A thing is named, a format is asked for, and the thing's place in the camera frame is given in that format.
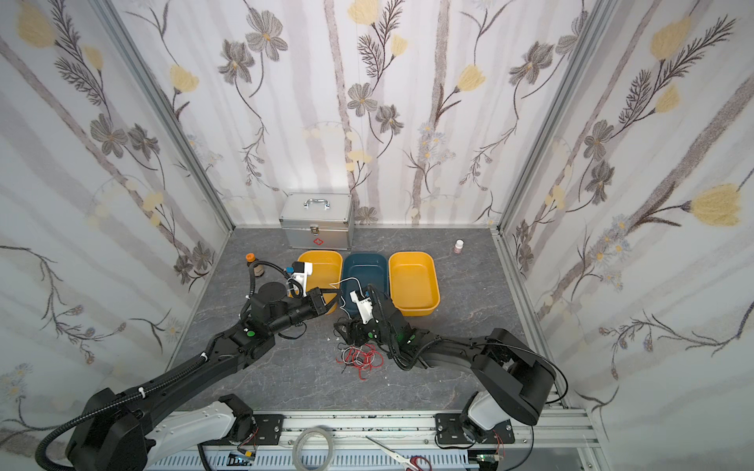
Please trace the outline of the right yellow plastic bin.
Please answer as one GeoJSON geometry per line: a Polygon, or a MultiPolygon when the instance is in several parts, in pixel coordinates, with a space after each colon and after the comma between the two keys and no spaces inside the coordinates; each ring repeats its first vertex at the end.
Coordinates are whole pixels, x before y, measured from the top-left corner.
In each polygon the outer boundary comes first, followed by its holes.
{"type": "Polygon", "coordinates": [[[396,252],[389,258],[390,297],[410,317],[432,314],[441,296],[434,259],[422,251],[396,252]]]}

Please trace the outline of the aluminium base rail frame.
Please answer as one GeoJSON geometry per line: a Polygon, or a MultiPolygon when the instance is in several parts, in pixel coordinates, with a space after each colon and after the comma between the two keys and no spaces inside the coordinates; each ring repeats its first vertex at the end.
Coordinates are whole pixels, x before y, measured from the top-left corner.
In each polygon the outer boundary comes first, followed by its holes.
{"type": "Polygon", "coordinates": [[[379,443],[425,470],[605,470],[586,415],[551,409],[530,427],[505,419],[473,441],[457,411],[300,411],[265,413],[248,443],[188,447],[152,470],[404,470],[379,443]]]}

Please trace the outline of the dark teal plastic bin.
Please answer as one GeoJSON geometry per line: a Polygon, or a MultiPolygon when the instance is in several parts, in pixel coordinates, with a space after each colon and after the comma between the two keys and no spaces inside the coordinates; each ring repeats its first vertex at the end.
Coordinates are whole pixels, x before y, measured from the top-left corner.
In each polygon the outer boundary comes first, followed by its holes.
{"type": "Polygon", "coordinates": [[[345,300],[344,308],[351,316],[357,315],[357,307],[351,301],[350,293],[359,288],[373,285],[380,292],[390,294],[388,260],[379,253],[356,252],[349,255],[343,265],[341,291],[345,300]]]}

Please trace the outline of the scissors on rail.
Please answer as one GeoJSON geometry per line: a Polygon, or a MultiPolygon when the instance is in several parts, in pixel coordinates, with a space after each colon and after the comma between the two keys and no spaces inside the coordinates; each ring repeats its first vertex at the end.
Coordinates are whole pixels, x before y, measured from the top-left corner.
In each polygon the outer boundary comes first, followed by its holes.
{"type": "Polygon", "coordinates": [[[385,455],[388,455],[388,457],[391,457],[394,461],[398,462],[404,469],[410,470],[410,471],[422,471],[422,468],[418,465],[414,464],[412,460],[408,457],[405,457],[398,453],[398,451],[394,451],[394,449],[390,449],[390,447],[386,447],[386,445],[383,445],[379,443],[379,441],[376,441],[375,439],[371,437],[366,437],[367,441],[370,441],[370,443],[373,443],[373,445],[376,445],[378,449],[381,449],[385,455]]]}

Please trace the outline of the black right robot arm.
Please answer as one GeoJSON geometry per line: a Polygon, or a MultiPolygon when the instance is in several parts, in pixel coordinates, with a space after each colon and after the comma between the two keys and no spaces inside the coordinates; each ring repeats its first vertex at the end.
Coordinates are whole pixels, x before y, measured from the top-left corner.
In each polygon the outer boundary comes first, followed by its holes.
{"type": "Polygon", "coordinates": [[[381,292],[371,292],[362,301],[369,312],[365,318],[343,318],[334,324],[347,345],[376,345],[404,371],[469,372],[510,418],[528,426],[538,423],[559,369],[512,333],[496,328],[476,338],[441,336],[410,325],[381,292]]]}

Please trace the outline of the brown bottle orange cap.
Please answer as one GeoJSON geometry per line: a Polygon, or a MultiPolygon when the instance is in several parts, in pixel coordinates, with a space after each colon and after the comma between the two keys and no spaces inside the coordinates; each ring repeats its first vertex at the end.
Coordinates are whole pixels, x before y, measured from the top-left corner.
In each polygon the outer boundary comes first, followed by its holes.
{"type": "Polygon", "coordinates": [[[253,277],[260,278],[264,275],[264,266],[259,263],[254,253],[248,253],[245,256],[245,261],[247,261],[247,268],[249,268],[249,272],[253,277]]]}

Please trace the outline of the silver aluminium first-aid case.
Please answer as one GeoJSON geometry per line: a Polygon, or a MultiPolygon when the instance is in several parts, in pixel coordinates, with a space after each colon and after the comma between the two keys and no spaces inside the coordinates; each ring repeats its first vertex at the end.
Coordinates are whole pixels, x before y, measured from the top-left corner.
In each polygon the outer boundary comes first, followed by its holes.
{"type": "Polygon", "coordinates": [[[279,222],[292,248],[351,250],[353,198],[350,194],[290,194],[279,222]]]}

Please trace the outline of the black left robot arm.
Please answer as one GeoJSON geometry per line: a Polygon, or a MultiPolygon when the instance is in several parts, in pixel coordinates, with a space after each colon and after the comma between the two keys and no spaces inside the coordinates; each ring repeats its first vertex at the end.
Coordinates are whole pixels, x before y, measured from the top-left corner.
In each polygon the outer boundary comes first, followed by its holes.
{"type": "Polygon", "coordinates": [[[81,415],[54,428],[38,444],[44,470],[145,470],[155,462],[206,442],[243,444],[257,435],[253,409],[235,394],[184,412],[186,402],[259,361],[290,327],[327,314],[337,290],[305,288],[278,267],[284,283],[249,292],[238,321],[213,335],[191,359],[123,392],[94,394],[81,415]]]}

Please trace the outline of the yellow plastic bin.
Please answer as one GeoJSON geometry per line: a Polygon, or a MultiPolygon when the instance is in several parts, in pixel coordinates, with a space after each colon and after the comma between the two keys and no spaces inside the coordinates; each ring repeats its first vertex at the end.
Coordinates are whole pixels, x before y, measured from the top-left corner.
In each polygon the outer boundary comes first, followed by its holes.
{"type": "Polygon", "coordinates": [[[434,259],[422,251],[396,252],[389,258],[390,297],[410,317],[432,314],[441,296],[434,259]]]}
{"type": "Polygon", "coordinates": [[[339,288],[343,256],[337,251],[310,250],[300,255],[297,261],[313,264],[313,273],[307,280],[307,292],[312,288],[339,288]]]}

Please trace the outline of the left yellow plastic bin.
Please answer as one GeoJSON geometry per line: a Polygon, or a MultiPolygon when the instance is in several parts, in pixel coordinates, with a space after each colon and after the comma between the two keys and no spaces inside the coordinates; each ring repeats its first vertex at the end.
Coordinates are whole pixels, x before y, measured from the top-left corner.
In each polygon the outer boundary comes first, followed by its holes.
{"type": "Polygon", "coordinates": [[[313,264],[313,273],[307,280],[307,292],[312,288],[339,288],[343,256],[337,251],[310,250],[300,255],[297,261],[313,264]]]}

